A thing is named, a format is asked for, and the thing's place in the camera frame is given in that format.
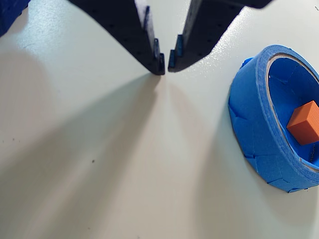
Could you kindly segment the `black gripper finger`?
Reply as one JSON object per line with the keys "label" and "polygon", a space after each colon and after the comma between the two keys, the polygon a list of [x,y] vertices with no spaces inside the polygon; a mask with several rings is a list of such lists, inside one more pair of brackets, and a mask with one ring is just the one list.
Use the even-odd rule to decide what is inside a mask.
{"label": "black gripper finger", "polygon": [[170,51],[168,71],[180,72],[210,54],[242,8],[264,8],[269,0],[192,0],[182,34]]}
{"label": "black gripper finger", "polygon": [[72,0],[105,28],[155,75],[165,74],[164,54],[155,38],[151,8],[145,0]]}

